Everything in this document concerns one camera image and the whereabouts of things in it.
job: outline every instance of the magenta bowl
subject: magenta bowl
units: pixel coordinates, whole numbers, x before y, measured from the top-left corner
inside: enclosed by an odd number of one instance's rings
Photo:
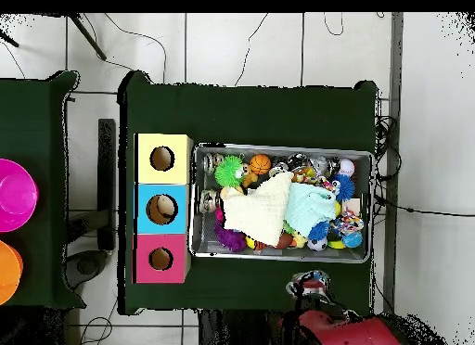
[[[32,217],[38,187],[30,174],[12,160],[0,159],[0,232],[11,232]]]

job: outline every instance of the towel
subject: towel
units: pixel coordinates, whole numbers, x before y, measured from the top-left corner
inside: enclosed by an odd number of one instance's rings
[[[335,195],[325,188],[292,183],[285,214],[287,223],[302,236],[323,221],[336,218]]]
[[[254,240],[275,247],[284,226],[292,177],[291,172],[278,173],[248,195],[235,188],[228,189],[223,196],[225,229],[244,232]]]

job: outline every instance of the silver tray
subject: silver tray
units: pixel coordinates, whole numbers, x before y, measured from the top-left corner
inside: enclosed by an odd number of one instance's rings
[[[354,198],[360,198],[361,217],[365,222],[362,230],[363,243],[355,249],[325,249],[313,251],[306,246],[303,249],[273,249],[265,248],[261,255],[254,255],[252,249],[242,252],[232,252],[224,248],[214,233],[214,213],[199,212],[199,197],[204,189],[220,190],[213,174],[204,171],[204,158],[207,153],[240,156],[246,162],[255,154],[265,154],[272,162],[275,158],[286,158],[294,153],[303,153],[309,158],[320,156],[340,157],[352,160],[355,163],[355,192]],[[190,228],[188,231],[188,244],[190,251],[197,257],[205,258],[250,258],[257,260],[279,261],[309,261],[309,262],[340,262],[362,263],[367,260],[371,250],[371,228],[373,217],[373,197],[375,189],[375,158],[371,153],[351,150],[326,150],[303,147],[269,147],[251,145],[231,145],[200,143],[192,151],[192,176],[190,180]],[[259,183],[266,180],[267,176],[259,176]]]

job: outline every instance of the black stand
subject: black stand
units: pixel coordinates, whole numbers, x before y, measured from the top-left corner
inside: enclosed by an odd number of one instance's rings
[[[100,49],[100,47],[97,45],[96,41],[93,39],[93,37],[89,34],[87,29],[84,27],[84,25],[81,23],[79,20],[79,17],[77,16],[79,14],[72,14],[72,15],[60,15],[60,14],[45,14],[44,16],[54,16],[54,17],[59,17],[59,16],[66,16],[71,18],[72,22],[76,25],[76,27],[79,29],[79,31],[83,34],[87,42],[96,50],[97,55],[100,57],[101,60],[105,61],[107,59],[106,55],[104,52]],[[10,38],[8,35],[6,35],[2,30],[0,30],[0,39],[3,39],[7,43],[19,47],[19,44]]]
[[[71,217],[68,243],[97,230],[99,250],[87,250],[66,259],[66,277],[72,288],[99,275],[106,265],[107,250],[115,248],[116,129],[112,119],[100,119],[97,151],[97,210]]]

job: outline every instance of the dark green table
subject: dark green table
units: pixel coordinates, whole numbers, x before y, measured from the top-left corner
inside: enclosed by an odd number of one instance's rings
[[[30,172],[40,197],[32,218],[0,234],[23,259],[19,288],[6,305],[84,307],[66,285],[65,99],[79,75],[62,71],[44,81],[0,79],[0,157]]]
[[[120,312],[132,313],[138,308],[288,310],[292,301],[285,285],[292,275],[322,269],[330,275],[338,301],[360,314],[368,314],[373,304],[372,257],[360,264],[194,257],[183,285],[133,284],[133,136],[135,133],[187,134],[195,143],[372,152],[376,94],[377,87],[372,82],[359,83],[354,89],[229,88],[152,84],[145,73],[129,72],[118,94]]]

